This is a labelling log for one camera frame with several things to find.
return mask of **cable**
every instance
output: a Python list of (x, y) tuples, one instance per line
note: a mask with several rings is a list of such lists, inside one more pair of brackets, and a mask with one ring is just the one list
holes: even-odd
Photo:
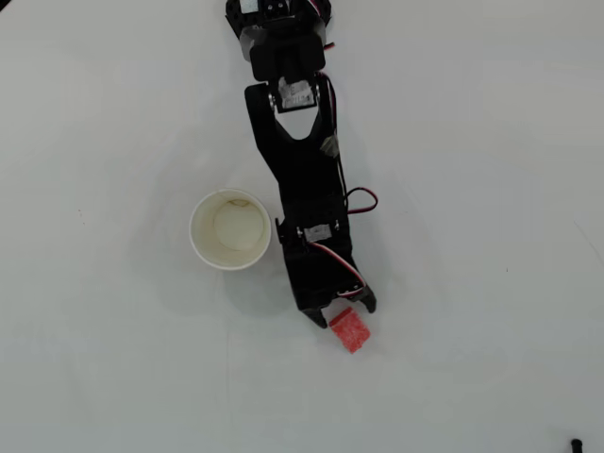
[(317, 11), (317, 15), (321, 17), (321, 11), (319, 10), (319, 7), (317, 7), (316, 2), (314, 0), (309, 0), (309, 3), (312, 5), (314, 10)]
[(361, 214), (363, 212), (370, 212), (378, 207), (378, 203), (379, 203), (378, 196), (373, 191), (370, 191), (366, 187), (357, 187), (357, 188), (353, 189), (352, 191), (350, 191), (349, 193), (346, 194), (346, 200), (352, 193), (358, 192), (358, 191), (363, 191), (363, 192), (369, 193), (371, 196), (373, 196), (373, 198), (374, 198), (374, 200), (376, 200), (376, 202), (372, 206), (369, 206), (367, 208), (360, 208), (358, 210), (349, 210), (348, 211), (349, 214)]
[(338, 261), (343, 267), (345, 267), (348, 271), (350, 271), (357, 278), (357, 280), (361, 282), (362, 286), (360, 289), (355, 290), (355, 291), (348, 291), (345, 293), (338, 293), (339, 297), (352, 297), (353, 295), (360, 294), (362, 292), (362, 290), (367, 286), (367, 283), (365, 283), (365, 280), (361, 276), (361, 273), (359, 271), (357, 271), (348, 261), (346, 261), (340, 255), (338, 255), (336, 252), (331, 250), (329, 247), (322, 245), (321, 243), (309, 243), (309, 244), (315, 248), (319, 248), (319, 249), (323, 250), (324, 252), (326, 252), (328, 255), (330, 255), (332, 258), (334, 258), (336, 261)]

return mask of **white surface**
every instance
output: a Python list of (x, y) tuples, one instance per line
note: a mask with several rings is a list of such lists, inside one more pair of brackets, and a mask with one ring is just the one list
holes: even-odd
[(604, 4), (334, 2), (348, 184), (381, 194), (355, 356), (275, 239), (236, 274), (191, 250), (213, 190), (280, 211), (223, 8), (0, 13), (0, 449), (602, 451)]
[(221, 189), (210, 193), (191, 216), (191, 245), (199, 258), (223, 271), (256, 264), (271, 244), (271, 218), (250, 193)]

